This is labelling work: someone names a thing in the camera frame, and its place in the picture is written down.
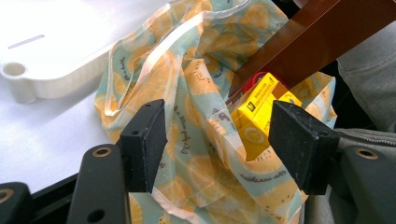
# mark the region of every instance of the patterned fabric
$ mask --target patterned fabric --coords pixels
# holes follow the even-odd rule
[[[116,142],[141,105],[165,100],[168,143],[152,194],[130,195],[133,223],[288,223],[306,196],[269,147],[255,161],[230,119],[236,71],[285,22],[270,0],[183,0],[159,9],[109,54],[95,98]],[[333,126],[334,79],[293,88]]]

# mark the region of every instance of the white tray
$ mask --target white tray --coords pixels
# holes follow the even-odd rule
[[[58,98],[101,76],[111,46],[165,0],[0,3],[0,73],[19,103]]]

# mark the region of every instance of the gray fabric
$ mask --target gray fabric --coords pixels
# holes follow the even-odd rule
[[[384,154],[396,164],[396,133],[383,133],[363,129],[336,129],[338,133],[364,138],[366,141],[356,141],[353,138],[342,137],[338,144],[339,149],[349,146],[369,147]]]
[[[396,21],[337,61],[340,76],[377,129],[396,133]]]
[[[383,133],[363,129],[335,129],[341,138],[338,148],[341,150],[351,146],[368,147],[382,152],[390,161],[396,163],[396,133]],[[332,206],[329,203],[329,195],[333,196]],[[332,194],[328,187],[324,196],[310,196],[305,203],[305,224],[334,223],[333,209],[338,209],[341,215],[341,223],[351,223],[354,214],[350,212],[350,205],[336,195]]]

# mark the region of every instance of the yellow cardboard box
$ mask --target yellow cardboard box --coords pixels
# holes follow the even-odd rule
[[[259,87],[266,87],[270,91],[266,91],[265,88],[262,88],[262,91],[256,91]],[[232,113],[236,129],[247,153],[247,161],[253,161],[270,146],[268,136],[273,101],[280,100],[296,105],[302,104],[297,97],[269,73],[257,84],[257,87],[253,88],[251,94],[245,98],[246,101]]]

